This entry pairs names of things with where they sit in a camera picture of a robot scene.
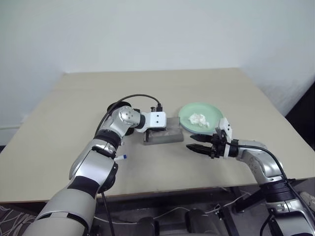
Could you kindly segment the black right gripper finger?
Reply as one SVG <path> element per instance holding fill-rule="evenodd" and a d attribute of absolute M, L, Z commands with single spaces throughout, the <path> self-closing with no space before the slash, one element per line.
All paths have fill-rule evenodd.
<path fill-rule="evenodd" d="M 212 151 L 210 147 L 206 147 L 199 144 L 189 144 L 189 145 L 186 145 L 186 147 L 193 152 L 203 154 L 203 155 L 211 155 L 211 151 Z"/>
<path fill-rule="evenodd" d="M 198 142 L 203 142 L 203 143 L 211 143 L 211 140 L 212 140 L 211 135 L 205 135 L 205 134 L 193 134 L 193 135 L 190 135 L 190 137 Z"/>

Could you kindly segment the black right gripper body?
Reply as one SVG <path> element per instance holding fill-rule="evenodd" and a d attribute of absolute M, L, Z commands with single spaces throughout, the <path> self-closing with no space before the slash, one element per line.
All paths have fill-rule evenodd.
<path fill-rule="evenodd" d="M 211 137 L 211 154 L 210 157 L 214 158 L 227 158 L 227 135 L 226 132 L 220 128 L 216 128 L 216 134 Z"/>

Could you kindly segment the grey glasses case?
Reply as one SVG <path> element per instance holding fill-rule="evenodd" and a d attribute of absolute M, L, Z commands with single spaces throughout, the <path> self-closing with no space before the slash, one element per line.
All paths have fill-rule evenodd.
<path fill-rule="evenodd" d="M 178 143 L 184 141 L 183 132 L 180 127 L 179 117 L 167 118 L 166 130 L 167 133 L 165 135 L 149 135 L 149 141 L 147 143 L 143 142 L 143 145 L 149 146 L 158 144 Z"/>

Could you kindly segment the green plate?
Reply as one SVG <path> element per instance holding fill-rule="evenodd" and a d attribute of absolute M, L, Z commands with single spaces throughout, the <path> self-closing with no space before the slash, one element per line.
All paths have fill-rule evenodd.
<path fill-rule="evenodd" d="M 179 111 L 180 124 L 190 123 L 189 117 L 192 114 L 203 114 L 206 120 L 209 122 L 210 127 L 217 127 L 221 118 L 223 118 L 222 112 L 215 106 L 205 102 L 193 102 L 184 105 Z"/>
<path fill-rule="evenodd" d="M 182 128 L 184 128 L 186 131 L 192 133 L 192 134 L 204 134 L 204 135 L 212 135 L 215 133 L 214 127 L 201 127 L 194 124 L 184 124 L 181 123 Z"/>

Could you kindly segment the crumpled white tissue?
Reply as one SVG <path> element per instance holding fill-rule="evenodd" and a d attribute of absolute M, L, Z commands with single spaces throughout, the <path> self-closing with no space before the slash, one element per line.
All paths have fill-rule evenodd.
<path fill-rule="evenodd" d="M 192 114 L 189 117 L 189 121 L 192 125 L 198 125 L 200 127 L 210 127 L 209 122 L 206 120 L 206 117 L 203 114 Z"/>

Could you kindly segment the dark rounded shape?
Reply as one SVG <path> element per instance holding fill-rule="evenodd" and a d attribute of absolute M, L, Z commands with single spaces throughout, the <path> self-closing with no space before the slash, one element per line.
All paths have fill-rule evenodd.
<path fill-rule="evenodd" d="M 206 214 L 200 209 L 185 213 L 187 231 L 202 236 L 229 236 L 225 224 L 215 214 Z"/>
<path fill-rule="evenodd" d="M 134 236 L 159 236 L 159 222 L 153 217 L 141 218 L 135 227 Z"/>

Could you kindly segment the black furniture panel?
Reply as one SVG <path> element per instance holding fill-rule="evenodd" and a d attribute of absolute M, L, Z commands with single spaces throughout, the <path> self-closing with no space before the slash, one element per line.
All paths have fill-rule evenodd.
<path fill-rule="evenodd" d="M 285 118 L 315 151 L 315 82 L 288 112 Z"/>

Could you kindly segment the black table frame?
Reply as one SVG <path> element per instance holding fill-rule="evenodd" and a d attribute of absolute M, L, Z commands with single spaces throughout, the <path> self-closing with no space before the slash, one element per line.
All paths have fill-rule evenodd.
<path fill-rule="evenodd" d="M 187 231 L 185 213 L 200 209 L 215 214 L 225 224 L 229 236 L 258 236 L 266 216 L 260 204 L 254 209 L 235 213 L 234 205 L 249 192 L 238 187 L 205 188 L 162 193 L 107 196 L 97 200 L 93 226 L 96 236 L 134 236 L 137 222 L 153 217 L 159 222 L 159 236 L 193 236 Z"/>

